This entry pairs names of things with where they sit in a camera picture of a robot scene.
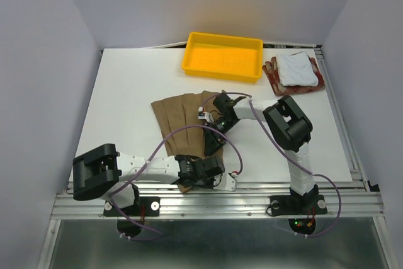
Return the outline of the brown skirt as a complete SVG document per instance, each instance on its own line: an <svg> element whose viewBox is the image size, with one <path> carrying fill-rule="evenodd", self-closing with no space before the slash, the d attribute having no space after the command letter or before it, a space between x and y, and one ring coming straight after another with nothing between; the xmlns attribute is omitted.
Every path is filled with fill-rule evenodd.
<svg viewBox="0 0 403 269"><path fill-rule="evenodd" d="M219 93L209 91L199 94L186 93L151 104L163 136L162 145L166 148L167 156L182 154L202 159L216 156L224 162L223 147L212 156L204 155L204 130L207 129L207 126L197 117L198 108L202 105L213 114L214 118L218 117L218 112L209 99L215 94ZM235 178L241 171L228 172L225 169L225 173L229 173ZM190 187L178 186L183 191L190 189Z"/></svg>

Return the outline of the red plaid skirt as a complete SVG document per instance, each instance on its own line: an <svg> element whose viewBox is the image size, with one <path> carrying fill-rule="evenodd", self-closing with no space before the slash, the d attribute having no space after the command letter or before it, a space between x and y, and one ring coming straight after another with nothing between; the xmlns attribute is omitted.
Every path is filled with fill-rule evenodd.
<svg viewBox="0 0 403 269"><path fill-rule="evenodd" d="M283 86L282 83L280 82L276 57L272 57L269 61L265 62L262 69L264 74L268 78L268 81L275 96L305 94L325 89L325 81L319 70L317 61L313 57L309 57L309 60L312 65L312 70L318 78L317 86Z"/></svg>

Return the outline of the white skirt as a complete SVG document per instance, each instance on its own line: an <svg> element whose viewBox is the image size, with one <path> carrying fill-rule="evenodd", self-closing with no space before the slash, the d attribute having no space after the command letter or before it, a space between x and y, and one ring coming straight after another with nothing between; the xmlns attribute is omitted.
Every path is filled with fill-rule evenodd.
<svg viewBox="0 0 403 269"><path fill-rule="evenodd" d="M317 86L319 83L306 52L278 54L276 63L283 86Z"/></svg>

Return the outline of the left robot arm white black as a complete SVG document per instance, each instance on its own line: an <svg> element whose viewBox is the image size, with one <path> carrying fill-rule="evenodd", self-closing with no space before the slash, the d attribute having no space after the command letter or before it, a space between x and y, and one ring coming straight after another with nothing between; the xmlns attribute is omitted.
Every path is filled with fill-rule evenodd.
<svg viewBox="0 0 403 269"><path fill-rule="evenodd" d="M120 210L132 215L140 207L134 181L212 189L224 173L224 163L216 156L202 159L180 154L150 160L120 153L114 144L103 144L74 158L73 199L113 199Z"/></svg>

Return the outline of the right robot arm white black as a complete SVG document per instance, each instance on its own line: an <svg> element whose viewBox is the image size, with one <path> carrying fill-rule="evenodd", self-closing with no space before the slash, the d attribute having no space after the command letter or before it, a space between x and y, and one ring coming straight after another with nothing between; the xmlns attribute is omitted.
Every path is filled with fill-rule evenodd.
<svg viewBox="0 0 403 269"><path fill-rule="evenodd" d="M301 214L315 207L319 189L312 172L309 142L313 125L307 115L291 96L279 100L257 100L245 93L221 92L209 99L218 112L218 117L207 111L204 105L198 108L197 117L207 126L204 131L204 154L211 156L228 139L226 134L241 120L255 120L262 127L274 147L288 163L290 173L290 193L287 196L271 196L273 216Z"/></svg>

